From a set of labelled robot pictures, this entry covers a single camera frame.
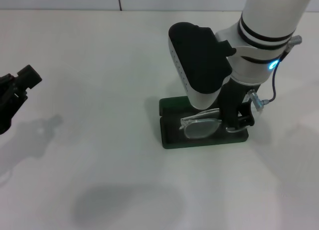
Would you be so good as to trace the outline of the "green glasses case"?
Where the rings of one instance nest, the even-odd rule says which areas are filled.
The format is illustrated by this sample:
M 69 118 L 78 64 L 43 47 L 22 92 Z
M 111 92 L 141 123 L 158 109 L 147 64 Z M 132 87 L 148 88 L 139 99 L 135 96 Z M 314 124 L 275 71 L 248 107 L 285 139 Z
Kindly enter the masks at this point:
M 180 128 L 180 119 L 199 113 L 193 108 L 186 96 L 164 98 L 159 101 L 160 132 L 162 146 L 165 149 L 178 149 L 199 146 L 211 146 L 245 142 L 248 131 L 227 133 L 221 124 L 218 130 L 203 139 L 188 139 Z

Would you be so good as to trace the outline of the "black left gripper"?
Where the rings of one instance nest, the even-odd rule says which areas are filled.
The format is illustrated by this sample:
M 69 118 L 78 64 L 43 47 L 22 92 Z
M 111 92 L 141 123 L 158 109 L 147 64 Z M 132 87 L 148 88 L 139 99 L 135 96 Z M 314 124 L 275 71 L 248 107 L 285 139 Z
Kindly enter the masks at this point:
M 11 74 L 0 77 L 0 135 L 11 127 L 12 118 L 28 99 L 26 89 L 34 88 L 41 81 L 31 65 L 20 70 L 16 77 Z

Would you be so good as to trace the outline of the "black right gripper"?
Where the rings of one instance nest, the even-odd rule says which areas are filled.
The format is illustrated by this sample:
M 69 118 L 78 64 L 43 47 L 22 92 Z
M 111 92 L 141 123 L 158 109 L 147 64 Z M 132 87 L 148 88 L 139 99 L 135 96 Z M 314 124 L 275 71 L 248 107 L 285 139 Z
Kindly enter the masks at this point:
M 255 124 L 251 110 L 251 100 L 243 102 L 250 90 L 258 91 L 260 85 L 248 86 L 237 83 L 232 78 L 222 86 L 218 96 L 218 106 L 222 123 L 226 127 L 241 130 Z

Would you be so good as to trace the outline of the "clear white glasses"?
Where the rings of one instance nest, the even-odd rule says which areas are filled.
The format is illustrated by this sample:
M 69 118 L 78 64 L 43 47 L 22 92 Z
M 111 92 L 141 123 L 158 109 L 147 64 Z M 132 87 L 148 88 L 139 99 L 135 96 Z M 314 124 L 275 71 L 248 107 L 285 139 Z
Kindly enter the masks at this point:
M 250 107 L 252 120 L 256 120 L 262 113 L 262 110 L 257 110 L 255 107 Z M 214 118 L 219 114 L 219 108 L 209 109 L 199 112 L 195 115 L 183 117 L 180 119 L 180 128 L 188 139 L 203 139 L 214 134 L 222 124 L 222 120 Z M 227 133 L 238 133 L 246 130 L 251 125 L 247 124 L 238 130 L 235 128 L 226 127 Z

